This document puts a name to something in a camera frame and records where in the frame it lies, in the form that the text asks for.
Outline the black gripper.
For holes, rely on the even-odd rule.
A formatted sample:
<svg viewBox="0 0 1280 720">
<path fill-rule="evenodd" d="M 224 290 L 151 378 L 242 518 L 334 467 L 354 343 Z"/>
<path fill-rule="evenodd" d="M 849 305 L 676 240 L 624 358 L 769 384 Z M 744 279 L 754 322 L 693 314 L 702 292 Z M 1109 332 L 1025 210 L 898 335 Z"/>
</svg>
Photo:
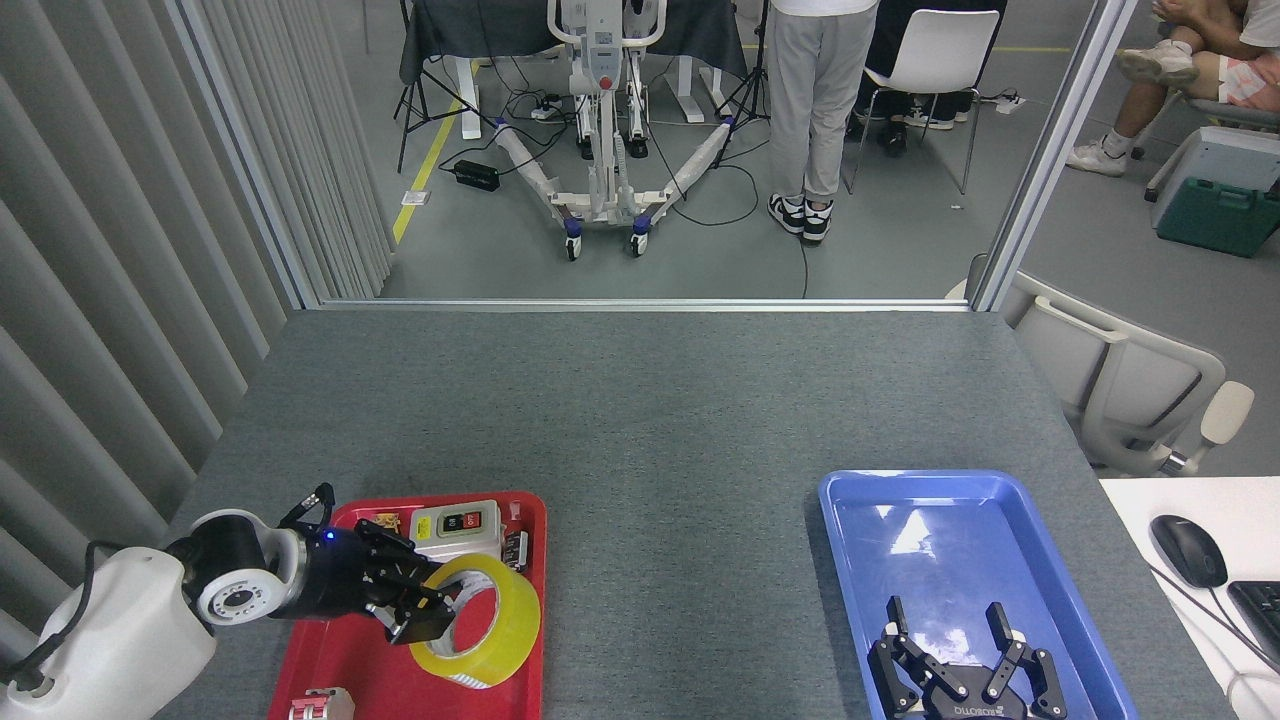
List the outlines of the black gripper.
<svg viewBox="0 0 1280 720">
<path fill-rule="evenodd" d="M 1027 719 L 1028 712 L 1046 719 L 1066 717 L 1053 656 L 1019 639 L 1000 602 L 992 602 L 986 610 L 1001 653 L 993 671 L 988 667 L 948 670 L 910 638 L 900 597 L 888 600 L 886 612 L 890 623 L 881 638 L 870 644 L 868 661 L 888 717 L 905 719 L 924 711 L 928 719 Z M 1030 680 L 1034 700 L 1029 705 L 1009 685 L 1016 669 Z M 966 688 L 964 698 L 956 700 L 956 685 Z"/>
<path fill-rule="evenodd" d="M 300 620 L 369 614 L 389 644 L 440 639 L 456 620 L 452 601 L 428 584 L 442 568 L 415 543 L 369 519 L 355 530 L 303 525 L 306 564 L 296 598 Z M 367 593 L 374 593 L 369 600 Z"/>
</svg>

